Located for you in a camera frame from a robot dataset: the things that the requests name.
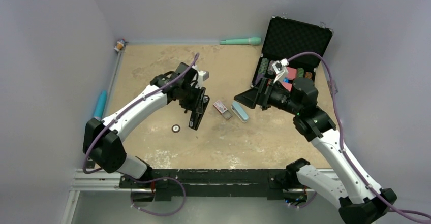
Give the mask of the black stapler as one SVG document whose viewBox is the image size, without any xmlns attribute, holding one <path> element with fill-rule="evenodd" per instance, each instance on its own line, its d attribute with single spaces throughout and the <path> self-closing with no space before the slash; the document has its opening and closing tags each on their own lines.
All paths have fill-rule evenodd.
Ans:
<svg viewBox="0 0 431 224">
<path fill-rule="evenodd" d="M 210 97 L 205 94 L 206 88 L 202 87 L 197 92 L 197 96 L 193 103 L 190 104 L 189 110 L 191 111 L 191 116 L 189 120 L 189 128 L 193 130 L 198 130 L 199 125 L 203 119 L 205 111 L 209 105 Z"/>
</svg>

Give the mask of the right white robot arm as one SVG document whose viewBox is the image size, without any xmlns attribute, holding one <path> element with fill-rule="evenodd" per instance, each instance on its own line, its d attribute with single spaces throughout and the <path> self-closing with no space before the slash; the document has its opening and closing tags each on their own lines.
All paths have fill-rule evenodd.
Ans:
<svg viewBox="0 0 431 224">
<path fill-rule="evenodd" d="M 363 169 L 356 173 L 345 157 L 355 162 L 347 146 L 342 146 L 335 123 L 317 105 L 318 90 L 308 78 L 293 80 L 291 90 L 280 83 L 263 78 L 259 84 L 234 96 L 234 100 L 254 109 L 272 106 L 291 113 L 297 131 L 325 157 L 339 181 L 320 173 L 307 160 L 300 158 L 286 166 L 285 175 L 276 179 L 285 189 L 304 185 L 328 200 L 339 212 L 344 223 L 374 223 L 393 204 L 395 192 L 374 181 Z"/>
</svg>

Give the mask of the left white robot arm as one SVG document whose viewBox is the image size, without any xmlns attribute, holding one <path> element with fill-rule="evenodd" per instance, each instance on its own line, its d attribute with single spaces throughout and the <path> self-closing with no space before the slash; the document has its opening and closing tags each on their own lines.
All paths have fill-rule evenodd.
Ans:
<svg viewBox="0 0 431 224">
<path fill-rule="evenodd" d="M 86 123 L 83 153 L 107 173 L 119 172 L 132 177 L 139 188 L 151 183 L 150 166 L 126 153 L 123 142 L 145 119 L 171 101 L 191 112 L 189 128 L 197 130 L 209 104 L 203 82 L 209 72 L 194 64 L 180 63 L 175 71 L 154 77 L 144 91 L 119 111 Z"/>
</svg>

